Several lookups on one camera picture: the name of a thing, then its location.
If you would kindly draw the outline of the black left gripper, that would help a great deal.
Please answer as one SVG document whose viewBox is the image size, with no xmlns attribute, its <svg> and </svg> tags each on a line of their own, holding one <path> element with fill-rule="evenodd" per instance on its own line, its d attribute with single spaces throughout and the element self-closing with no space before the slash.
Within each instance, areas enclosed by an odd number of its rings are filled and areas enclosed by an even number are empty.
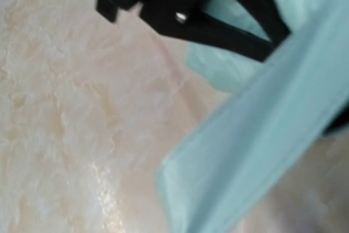
<svg viewBox="0 0 349 233">
<path fill-rule="evenodd" d="M 229 50 L 259 62 L 290 35 L 274 0 L 237 0 L 266 32 L 267 40 L 205 13 L 209 0 L 97 0 L 95 9 L 114 23 L 120 9 L 128 11 L 139 2 L 147 2 L 141 18 L 157 33 Z"/>
</svg>

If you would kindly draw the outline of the mint green black umbrella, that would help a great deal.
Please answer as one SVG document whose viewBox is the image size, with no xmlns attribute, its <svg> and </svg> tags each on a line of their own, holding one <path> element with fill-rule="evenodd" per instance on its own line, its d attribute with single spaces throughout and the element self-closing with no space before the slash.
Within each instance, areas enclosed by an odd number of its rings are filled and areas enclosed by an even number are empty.
<svg viewBox="0 0 349 233">
<path fill-rule="evenodd" d="M 348 104 L 348 0 L 276 0 L 293 32 L 163 162 L 172 232 L 228 232 Z"/>
</svg>

